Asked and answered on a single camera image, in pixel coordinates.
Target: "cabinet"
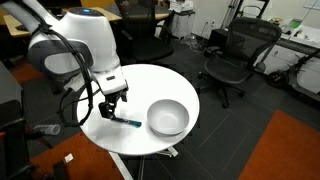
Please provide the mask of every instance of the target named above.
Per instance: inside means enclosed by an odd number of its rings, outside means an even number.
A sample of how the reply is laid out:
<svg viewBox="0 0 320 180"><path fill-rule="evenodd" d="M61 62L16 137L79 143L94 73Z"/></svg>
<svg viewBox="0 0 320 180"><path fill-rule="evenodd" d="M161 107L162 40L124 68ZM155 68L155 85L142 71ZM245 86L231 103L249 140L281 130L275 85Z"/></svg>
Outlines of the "cabinet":
<svg viewBox="0 0 320 180"><path fill-rule="evenodd" d="M194 18L194 11L175 12L169 25L172 35L179 39L189 35L193 28Z"/></svg>
<svg viewBox="0 0 320 180"><path fill-rule="evenodd" d="M261 61L265 53L262 53L257 61ZM277 70L288 70L290 65L298 62L298 60L306 54L293 51L281 46L274 46L268 54L264 63L266 70L264 74L268 75ZM314 93L320 92L320 59L312 58L307 64L303 65L297 76L298 84Z"/></svg>

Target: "white table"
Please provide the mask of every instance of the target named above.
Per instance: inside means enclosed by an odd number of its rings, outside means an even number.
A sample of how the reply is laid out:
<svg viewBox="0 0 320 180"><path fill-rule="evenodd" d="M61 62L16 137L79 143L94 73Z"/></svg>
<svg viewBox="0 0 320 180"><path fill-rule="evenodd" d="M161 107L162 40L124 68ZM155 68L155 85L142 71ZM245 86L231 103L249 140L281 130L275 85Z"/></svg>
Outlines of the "white table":
<svg viewBox="0 0 320 180"><path fill-rule="evenodd" d="M199 99L192 85L180 74L155 65L123 66L127 80L128 102L118 101L115 115L142 122L140 128L102 118L98 108L104 102L99 93L94 96L94 109L82 131L95 144L111 152L141 156L165 150L180 142L194 127L199 115ZM152 131L146 117L149 106L160 99L172 99L183 104L189 112L187 128L174 136L160 135ZM77 115L81 120L87 112L87 101L78 103Z"/></svg>

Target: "orange carpet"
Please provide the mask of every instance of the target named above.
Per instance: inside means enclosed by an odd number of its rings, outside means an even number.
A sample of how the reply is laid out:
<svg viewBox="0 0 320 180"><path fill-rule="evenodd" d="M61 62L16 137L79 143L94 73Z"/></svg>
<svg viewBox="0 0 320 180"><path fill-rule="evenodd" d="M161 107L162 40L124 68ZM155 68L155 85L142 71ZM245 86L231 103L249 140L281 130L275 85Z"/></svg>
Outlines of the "orange carpet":
<svg viewBox="0 0 320 180"><path fill-rule="evenodd" d="M70 180L123 180L109 153L92 143L82 132L33 158L35 174L53 173L52 166L69 153L73 160L65 163Z"/></svg>
<svg viewBox="0 0 320 180"><path fill-rule="evenodd" d="M19 83L38 79L44 76L29 63L24 62L18 64L17 66L18 68L15 71L11 72L11 74Z"/></svg>
<svg viewBox="0 0 320 180"><path fill-rule="evenodd" d="M320 132L277 110L239 179L319 180Z"/></svg>

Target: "black office chair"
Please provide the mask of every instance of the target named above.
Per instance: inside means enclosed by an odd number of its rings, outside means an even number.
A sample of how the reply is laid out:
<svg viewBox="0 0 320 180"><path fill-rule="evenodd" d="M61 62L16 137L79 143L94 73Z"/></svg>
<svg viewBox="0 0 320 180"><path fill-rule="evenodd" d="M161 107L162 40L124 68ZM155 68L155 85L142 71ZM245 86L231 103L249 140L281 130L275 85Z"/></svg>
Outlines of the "black office chair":
<svg viewBox="0 0 320 180"><path fill-rule="evenodd" d="M239 96L243 97L245 91L234 85L252 76L253 64L257 57L276 43L281 33L278 26L267 21L237 18L229 26L226 45L221 49L207 49L207 54L213 55L204 65L207 73L200 72L199 78L208 77L217 82L225 97L224 108L230 105L226 88L239 91Z"/></svg>
<svg viewBox="0 0 320 180"><path fill-rule="evenodd" d="M115 0L123 19L124 28L117 39L117 53L121 63L153 63L156 60L173 54L169 45L171 32L167 27L157 25L155 21L154 0ZM165 38L154 36L156 27L161 27L167 33Z"/></svg>

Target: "monitor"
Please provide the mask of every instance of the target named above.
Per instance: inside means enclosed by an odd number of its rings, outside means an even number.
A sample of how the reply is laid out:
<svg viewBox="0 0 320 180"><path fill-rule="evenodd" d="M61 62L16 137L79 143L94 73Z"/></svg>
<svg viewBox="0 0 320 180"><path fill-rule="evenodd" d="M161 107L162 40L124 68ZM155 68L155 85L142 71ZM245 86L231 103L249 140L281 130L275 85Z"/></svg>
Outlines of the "monitor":
<svg viewBox="0 0 320 180"><path fill-rule="evenodd" d="M49 9L57 17L61 17L62 8L81 7L81 0L38 0L38 2Z"/></svg>

